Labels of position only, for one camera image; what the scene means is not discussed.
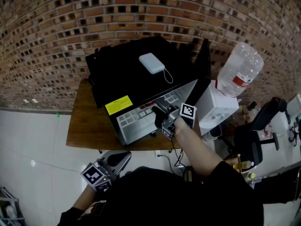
black sleeve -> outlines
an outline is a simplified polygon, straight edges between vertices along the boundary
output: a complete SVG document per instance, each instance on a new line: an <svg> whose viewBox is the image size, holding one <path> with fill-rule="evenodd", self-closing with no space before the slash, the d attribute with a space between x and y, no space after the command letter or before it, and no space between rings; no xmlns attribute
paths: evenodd
<svg viewBox="0 0 301 226"><path fill-rule="evenodd" d="M254 190L230 165L222 161L204 182L207 203L217 223L262 226L263 205Z"/></svg>
<svg viewBox="0 0 301 226"><path fill-rule="evenodd" d="M70 208L68 211L62 213L61 220L58 226L75 225L75 222L83 213L83 210Z"/></svg>

wrist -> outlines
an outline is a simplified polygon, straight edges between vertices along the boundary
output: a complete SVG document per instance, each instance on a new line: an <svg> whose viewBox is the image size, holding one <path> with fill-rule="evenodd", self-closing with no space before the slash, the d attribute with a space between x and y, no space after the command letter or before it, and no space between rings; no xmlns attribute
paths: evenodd
<svg viewBox="0 0 301 226"><path fill-rule="evenodd" d="M181 116L175 119L174 126L176 135L178 135L181 131L185 130L188 127L188 125Z"/></svg>
<svg viewBox="0 0 301 226"><path fill-rule="evenodd" d="M96 193L94 188L90 186L89 184L86 186L85 191L90 192L90 193Z"/></svg>

white power bank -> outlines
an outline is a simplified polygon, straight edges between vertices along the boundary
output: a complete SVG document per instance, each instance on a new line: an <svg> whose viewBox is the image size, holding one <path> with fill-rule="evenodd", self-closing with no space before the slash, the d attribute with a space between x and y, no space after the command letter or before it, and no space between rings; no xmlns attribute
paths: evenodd
<svg viewBox="0 0 301 226"><path fill-rule="evenodd" d="M152 53L139 56L139 61L151 74L156 74L165 69L164 64Z"/></svg>

power outlet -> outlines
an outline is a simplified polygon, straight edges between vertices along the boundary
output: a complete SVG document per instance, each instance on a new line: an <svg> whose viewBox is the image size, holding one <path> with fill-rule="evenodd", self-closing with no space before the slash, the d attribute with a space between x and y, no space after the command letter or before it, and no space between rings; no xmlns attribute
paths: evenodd
<svg viewBox="0 0 301 226"><path fill-rule="evenodd" d="M155 157L156 158L160 158L158 155L161 155L161 151L160 150L156 150L155 151Z"/></svg>

wooden table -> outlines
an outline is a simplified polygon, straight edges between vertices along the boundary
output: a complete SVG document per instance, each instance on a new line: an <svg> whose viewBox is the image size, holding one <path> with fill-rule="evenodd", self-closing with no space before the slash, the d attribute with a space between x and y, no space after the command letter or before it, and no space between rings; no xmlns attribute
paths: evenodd
<svg viewBox="0 0 301 226"><path fill-rule="evenodd" d="M193 130L201 136L198 123ZM180 148L174 139L174 147ZM73 106L69 124L67 145L99 150L148 151L172 149L171 141L161 132L155 138L147 136L124 147L117 137L104 108L96 108L91 85L87 80L81 81Z"/></svg>

